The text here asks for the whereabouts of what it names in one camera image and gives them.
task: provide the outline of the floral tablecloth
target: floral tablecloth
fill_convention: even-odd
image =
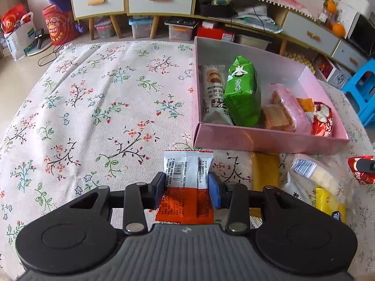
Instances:
[[[194,149],[194,45],[118,42],[70,45],[49,67],[14,117],[0,148],[0,267],[12,278],[24,269],[15,239],[29,222],[99,186],[122,190],[163,170],[163,151]],[[351,141],[341,158],[371,154],[372,146],[342,93],[323,86]],[[222,180],[251,188],[248,152],[214,151]],[[288,169],[281,155],[280,173]],[[357,188],[349,220],[359,248],[353,273],[373,267],[372,185]],[[156,211],[146,211],[149,225]],[[223,224],[227,211],[215,212]],[[112,224],[121,227],[120,211]]]

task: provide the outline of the wooden cabinet leg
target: wooden cabinet leg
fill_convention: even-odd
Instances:
[[[95,37],[94,37],[94,31],[95,31],[94,17],[89,19],[89,30],[90,30],[90,39],[94,40],[95,39]]]
[[[151,26],[151,34],[150,34],[151,39],[155,38],[158,24],[159,24],[159,16],[154,16],[154,19],[152,20],[152,26]]]
[[[286,44],[288,43],[287,40],[283,40],[282,43],[281,43],[281,47],[280,47],[280,53],[279,55],[283,56],[284,53],[285,53],[285,49],[286,49]]]
[[[113,27],[115,29],[115,32],[116,32],[116,35],[119,39],[122,38],[122,33],[121,33],[121,30],[120,30],[120,27],[119,27],[119,24],[117,23],[117,19],[116,19],[116,16],[109,16],[111,18],[111,21],[112,21],[112,24],[113,24]]]

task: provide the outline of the pink box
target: pink box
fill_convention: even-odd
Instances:
[[[349,141],[344,125],[332,102],[316,77],[303,64],[264,50],[236,43],[209,38],[195,38],[196,89],[193,102],[194,146],[211,149],[237,151],[259,151],[276,153],[306,153],[333,155]],[[226,69],[234,57],[244,56],[258,72],[261,86],[262,106],[271,100],[271,83],[282,83],[299,98],[312,98],[331,107],[333,113],[333,135],[322,137],[267,129],[225,126],[202,122],[201,84],[198,77],[199,65],[223,64]]]

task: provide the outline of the barcode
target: barcode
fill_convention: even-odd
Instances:
[[[292,165],[292,169],[307,178],[310,178],[315,168],[316,163],[301,158],[297,158]]]
[[[172,170],[172,181],[180,181],[183,174],[184,163],[175,163]]]

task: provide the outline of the orange fruit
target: orange fruit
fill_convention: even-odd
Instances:
[[[324,8],[326,10],[328,10],[332,14],[337,13],[336,4],[332,0],[323,0],[323,1],[324,1]]]
[[[344,25],[342,25],[341,23],[335,23],[333,26],[332,26],[332,32],[337,36],[337,37],[340,37],[340,38],[343,38],[345,37],[345,27]]]

